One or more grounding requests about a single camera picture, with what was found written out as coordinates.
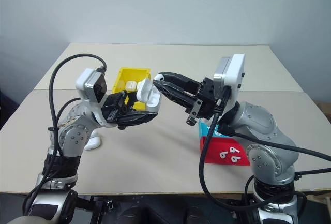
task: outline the red container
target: red container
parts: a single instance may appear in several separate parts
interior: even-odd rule
[[[200,139],[200,151],[202,151],[202,147],[206,136],[202,136]],[[230,152],[230,148],[234,147],[239,152]],[[224,158],[221,158],[220,153],[228,152]],[[240,159],[234,159],[236,162],[231,160],[231,157],[239,157]],[[209,148],[206,154],[206,163],[219,163],[222,165],[235,165],[235,166],[249,166],[249,160],[247,159],[245,150],[243,147],[236,142],[232,138],[220,138],[220,137],[212,137],[212,140],[209,144]]]

